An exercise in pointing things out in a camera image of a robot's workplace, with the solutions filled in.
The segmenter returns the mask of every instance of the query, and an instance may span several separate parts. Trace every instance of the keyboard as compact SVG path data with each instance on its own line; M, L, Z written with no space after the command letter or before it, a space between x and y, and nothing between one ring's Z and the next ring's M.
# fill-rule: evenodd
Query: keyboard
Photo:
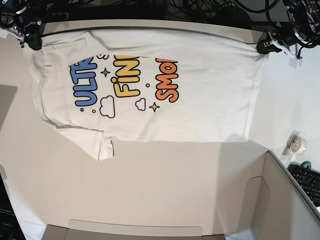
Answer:
M294 164L289 165L287 169L310 200L320 204L320 173Z

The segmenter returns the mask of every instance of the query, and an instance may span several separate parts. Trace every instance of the tape roll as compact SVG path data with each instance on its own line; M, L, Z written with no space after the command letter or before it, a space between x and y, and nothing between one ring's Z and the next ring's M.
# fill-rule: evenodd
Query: tape roll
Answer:
M306 150L306 140L298 136L295 143L292 144L292 152L294 154L302 154Z

